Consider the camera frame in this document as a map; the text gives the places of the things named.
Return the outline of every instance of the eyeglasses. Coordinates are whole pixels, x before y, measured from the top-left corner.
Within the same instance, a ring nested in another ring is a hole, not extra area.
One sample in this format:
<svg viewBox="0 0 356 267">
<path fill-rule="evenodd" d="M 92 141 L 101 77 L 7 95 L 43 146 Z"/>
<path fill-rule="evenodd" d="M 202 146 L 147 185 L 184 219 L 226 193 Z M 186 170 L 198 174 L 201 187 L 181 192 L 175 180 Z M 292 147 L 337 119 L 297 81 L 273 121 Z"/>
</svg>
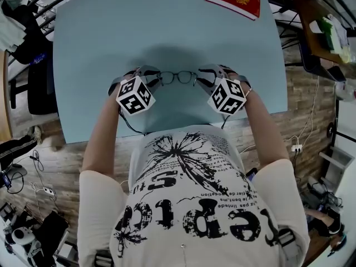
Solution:
<svg viewBox="0 0 356 267">
<path fill-rule="evenodd" d="M 191 71 L 180 71 L 178 73 L 163 71 L 157 74 L 157 77 L 166 85 L 172 83 L 176 76 L 180 83 L 187 84 L 191 81 L 192 76 L 196 77 L 197 74 Z"/>
</svg>

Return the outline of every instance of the cube with black and white markers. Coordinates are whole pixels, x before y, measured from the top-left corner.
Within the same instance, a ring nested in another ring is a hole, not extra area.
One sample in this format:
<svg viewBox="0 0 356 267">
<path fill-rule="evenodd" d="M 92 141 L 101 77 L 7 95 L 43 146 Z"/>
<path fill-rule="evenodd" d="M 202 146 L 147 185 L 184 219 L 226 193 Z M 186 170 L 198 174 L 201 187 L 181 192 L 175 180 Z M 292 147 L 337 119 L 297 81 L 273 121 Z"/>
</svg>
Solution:
<svg viewBox="0 0 356 267">
<path fill-rule="evenodd" d="M 218 113 L 233 115 L 246 103 L 240 81 L 221 79 L 207 103 Z"/>
<path fill-rule="evenodd" d="M 129 115 L 147 111 L 156 102 L 139 76 L 123 80 L 120 84 L 121 88 L 117 94 L 116 102 Z"/>
</svg>

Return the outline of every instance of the shirt sleeve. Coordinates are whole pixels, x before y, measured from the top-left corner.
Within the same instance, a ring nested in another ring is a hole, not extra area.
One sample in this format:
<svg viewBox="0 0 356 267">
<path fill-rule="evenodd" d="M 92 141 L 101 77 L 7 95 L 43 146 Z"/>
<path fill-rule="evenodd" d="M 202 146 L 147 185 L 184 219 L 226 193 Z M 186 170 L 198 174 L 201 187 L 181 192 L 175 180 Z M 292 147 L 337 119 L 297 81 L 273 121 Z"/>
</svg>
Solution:
<svg viewBox="0 0 356 267">
<path fill-rule="evenodd" d="M 114 179 L 83 171 L 79 179 L 78 254 L 80 266 L 93 266 L 96 251 L 108 249 L 112 229 L 127 196 Z"/>
<path fill-rule="evenodd" d="M 253 178 L 253 184 L 276 218 L 279 229 L 289 228 L 296 238 L 299 255 L 294 264 L 284 265 L 301 266 L 310 238 L 291 162 L 282 159 L 267 165 Z"/>
</svg>

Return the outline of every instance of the eyeglass frame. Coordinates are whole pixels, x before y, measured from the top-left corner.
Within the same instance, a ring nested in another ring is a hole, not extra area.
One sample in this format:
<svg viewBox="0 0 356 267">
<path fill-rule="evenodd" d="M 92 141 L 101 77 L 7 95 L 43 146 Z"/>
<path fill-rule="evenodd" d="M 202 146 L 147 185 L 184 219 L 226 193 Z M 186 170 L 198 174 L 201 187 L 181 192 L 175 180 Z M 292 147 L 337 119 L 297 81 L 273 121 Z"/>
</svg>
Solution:
<svg viewBox="0 0 356 267">
<path fill-rule="evenodd" d="M 188 73 L 190 73 L 190 79 L 189 79 L 188 82 L 182 82 L 182 81 L 179 79 L 179 73 L 181 73 L 181 72 L 188 72 Z M 161 77 L 161 74 L 162 74 L 162 73 L 172 73 L 172 74 L 173 74 L 172 81 L 169 82 L 169 83 L 164 83 L 164 82 L 163 82 L 163 78 Z M 174 81 L 174 78 L 175 78 L 176 76 L 177 76 L 178 81 L 179 81 L 180 83 L 182 83 L 182 84 L 188 84 L 188 83 L 191 81 L 191 79 L 192 79 L 193 76 L 195 76 L 195 78 L 198 77 L 198 75 L 197 75 L 195 72 L 193 72 L 193 71 L 188 71 L 188 70 L 182 70 L 182 71 L 180 71 L 180 72 L 178 72 L 178 73 L 173 73 L 173 72 L 171 72 L 171 71 L 162 71 L 162 72 L 157 73 L 157 77 L 158 77 L 158 79 L 161 81 L 162 85 L 163 85 L 163 84 L 165 84 L 165 85 L 172 84 L 173 81 Z"/>
</svg>

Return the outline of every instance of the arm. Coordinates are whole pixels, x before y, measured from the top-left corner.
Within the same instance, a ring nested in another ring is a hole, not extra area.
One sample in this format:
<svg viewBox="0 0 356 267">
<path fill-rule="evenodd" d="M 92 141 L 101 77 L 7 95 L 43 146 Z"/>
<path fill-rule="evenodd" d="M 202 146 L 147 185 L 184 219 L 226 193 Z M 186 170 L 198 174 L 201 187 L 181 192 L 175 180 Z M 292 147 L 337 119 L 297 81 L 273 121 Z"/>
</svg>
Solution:
<svg viewBox="0 0 356 267">
<path fill-rule="evenodd" d="M 82 171 L 92 170 L 113 177 L 119 105 L 115 98 L 120 85 L 106 100 L 84 153 Z"/>
<path fill-rule="evenodd" d="M 241 86 L 244 92 L 249 90 L 249 86 L 245 82 L 242 82 Z M 261 166 L 266 166 L 280 159 L 289 159 L 277 125 L 269 115 L 261 98 L 253 90 L 247 96 L 245 109 Z"/>
<path fill-rule="evenodd" d="M 321 220 L 327 227 L 330 227 L 334 222 L 334 219 L 332 217 L 330 217 L 320 211 L 305 209 L 305 213 L 307 215 L 315 217 L 318 220 Z"/>
</svg>

